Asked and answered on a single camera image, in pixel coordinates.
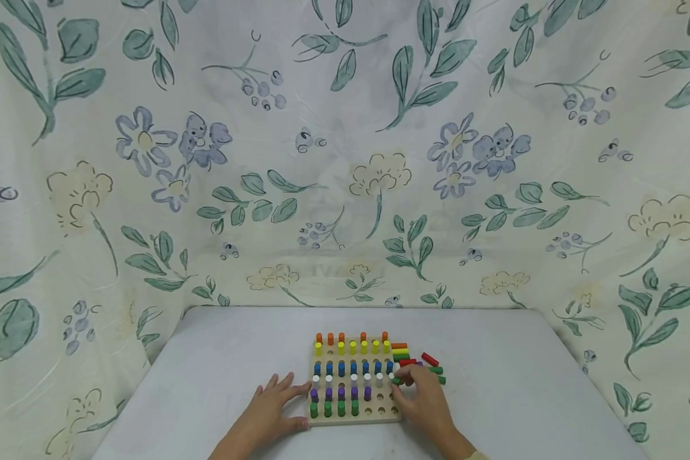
wooden peg board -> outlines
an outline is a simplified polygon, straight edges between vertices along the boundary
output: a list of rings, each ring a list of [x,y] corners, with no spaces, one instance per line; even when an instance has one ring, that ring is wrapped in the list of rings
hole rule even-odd
[[[345,354],[337,354],[337,342],[335,341],[333,345],[328,345],[327,340],[322,340],[322,356],[315,355],[314,344],[312,344],[312,362],[310,364],[310,369],[314,369],[314,365],[319,362],[321,367],[321,380],[319,393],[319,402],[317,403],[317,417],[312,418],[309,411],[309,406],[312,402],[311,396],[307,394],[307,405],[305,407],[306,417],[309,418],[310,426],[334,426],[334,425],[360,425],[366,423],[387,423],[387,422],[400,422],[402,420],[401,411],[394,402],[394,396],[392,394],[392,387],[390,387],[390,380],[388,374],[385,372],[387,365],[385,362],[390,360],[393,362],[394,356],[392,352],[383,352],[383,344],[379,345],[379,353],[371,353],[373,350],[373,340],[378,340],[380,342],[379,336],[368,337],[368,353],[363,354],[360,352],[360,338],[359,337],[346,337],[345,338]],[[356,353],[354,355],[350,354],[350,342],[355,341],[358,345],[356,346]],[[366,401],[365,387],[363,384],[363,360],[368,360],[370,366],[371,374],[371,400]],[[329,360],[332,361],[332,416],[325,417],[325,391],[326,391],[326,365]],[[337,365],[343,360],[345,362],[345,377],[339,377],[337,374]],[[358,365],[358,405],[359,405],[359,415],[353,416],[351,412],[351,399],[350,399],[350,362],[355,360]],[[381,388],[376,387],[375,382],[375,361],[379,360],[383,369],[383,386]],[[337,388],[343,385],[345,387],[345,416],[340,417],[337,415]]]

yellow flower print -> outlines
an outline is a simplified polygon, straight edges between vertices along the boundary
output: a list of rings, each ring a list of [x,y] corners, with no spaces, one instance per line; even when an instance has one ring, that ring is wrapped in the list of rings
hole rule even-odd
[[[383,191],[407,185],[411,180],[411,171],[406,168],[406,158],[402,153],[377,153],[371,156],[367,165],[357,166],[353,170],[353,180],[355,182],[350,184],[351,194],[356,197],[376,197],[376,221],[365,237],[368,239],[376,232],[381,220]]]
[[[514,275],[509,275],[508,272],[498,272],[496,275],[487,276],[482,279],[480,293],[487,296],[508,294],[515,305],[525,309],[526,306],[515,299],[514,292],[518,291],[521,286],[527,284],[529,280],[529,276],[525,275],[523,272],[516,272]]]
[[[646,200],[641,205],[640,213],[629,217],[629,228],[657,243],[654,252],[644,263],[621,275],[622,277],[641,270],[653,261],[663,251],[670,238],[680,242],[690,241],[690,197],[675,195],[666,203],[658,199]]]
[[[44,454],[53,460],[69,460],[72,458],[75,437],[82,433],[102,430],[111,424],[116,420],[125,403],[123,400],[118,404],[115,416],[104,422],[95,423],[101,409],[100,401],[102,401],[102,391],[99,388],[93,388],[84,398],[75,397],[69,401],[64,427],[46,440]]]
[[[370,268],[365,265],[354,265],[350,268],[350,275],[368,275],[370,272]]]
[[[54,205],[64,237],[84,233],[91,220],[111,251],[118,276],[118,260],[111,241],[95,216],[104,199],[112,192],[112,178],[107,174],[98,174],[88,162],[80,161],[75,169],[51,174],[46,178],[46,185],[49,186],[49,199]]]
[[[253,291],[266,291],[278,287],[299,304],[311,307],[311,305],[307,305],[305,302],[297,299],[295,295],[291,294],[288,287],[298,281],[298,273],[292,271],[291,267],[284,263],[279,263],[276,268],[265,266],[261,270],[258,270],[256,275],[247,277],[247,280]]]

right hand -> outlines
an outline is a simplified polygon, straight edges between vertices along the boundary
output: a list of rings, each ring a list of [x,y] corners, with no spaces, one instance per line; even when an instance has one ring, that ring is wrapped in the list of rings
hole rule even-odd
[[[427,435],[445,459],[469,458],[475,452],[475,447],[452,422],[437,374],[429,372],[427,367],[410,364],[397,370],[395,377],[402,379],[407,387],[417,385],[417,395],[409,400],[397,385],[392,384],[394,401],[404,417]]]

blue flower print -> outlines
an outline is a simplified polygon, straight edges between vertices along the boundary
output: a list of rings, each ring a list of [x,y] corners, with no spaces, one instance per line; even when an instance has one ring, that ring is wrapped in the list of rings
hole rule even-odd
[[[116,126],[121,132],[118,137],[116,151],[123,160],[133,160],[135,167],[145,178],[151,176],[151,163],[160,168],[167,168],[171,165],[169,156],[165,154],[162,147],[170,147],[176,142],[176,132],[165,130],[154,130],[153,116],[145,108],[138,106],[133,112],[133,120],[121,115],[116,118]]]
[[[450,159],[460,160],[463,157],[463,144],[468,144],[479,135],[476,130],[468,130],[471,121],[473,121],[472,112],[463,118],[460,127],[453,122],[442,126],[441,141],[434,142],[434,145],[427,152],[429,161],[437,161],[437,171],[444,170],[450,163]]]
[[[171,174],[165,169],[159,169],[156,173],[156,179],[162,188],[154,190],[151,193],[151,198],[156,203],[169,203],[170,209],[178,213],[181,209],[181,203],[189,201],[189,181],[191,180],[191,175],[187,171],[187,165],[181,165],[176,170],[176,175]]]
[[[181,135],[179,151],[184,156],[187,165],[196,161],[200,168],[211,169],[211,164],[227,163],[227,157],[220,151],[220,147],[233,141],[233,137],[222,123],[210,125],[210,141],[204,140],[208,127],[203,118],[192,112],[187,118],[187,129]]]
[[[469,176],[470,161],[466,161],[460,166],[454,161],[447,166],[447,176],[435,184],[433,190],[440,192],[439,197],[445,199],[452,194],[455,198],[465,195],[465,188],[475,185],[475,178]]]
[[[473,158],[477,160],[473,165],[473,174],[480,174],[483,170],[487,170],[489,178],[495,180],[502,171],[506,174],[512,173],[516,169],[514,159],[531,150],[530,143],[531,137],[525,134],[514,140],[514,130],[509,124],[496,131],[493,137],[482,136],[473,144]],[[505,156],[505,151],[509,146],[510,155]]]

hand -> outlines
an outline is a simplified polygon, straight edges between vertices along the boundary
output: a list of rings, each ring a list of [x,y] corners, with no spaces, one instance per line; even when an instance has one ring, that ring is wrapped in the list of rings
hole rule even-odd
[[[288,401],[306,394],[312,386],[311,382],[306,382],[292,387],[293,378],[295,375],[289,372],[278,383],[279,377],[273,374],[266,388],[258,386],[250,404],[215,447],[209,460],[244,460],[254,450],[281,436],[308,430],[307,417],[281,416]]]
[[[407,387],[417,385],[417,396],[412,400],[407,399],[397,385],[392,385],[394,401],[404,417],[427,435],[446,460],[469,458],[475,447],[452,422],[437,374],[429,372],[427,367],[410,364],[397,370],[395,377],[402,379]]]

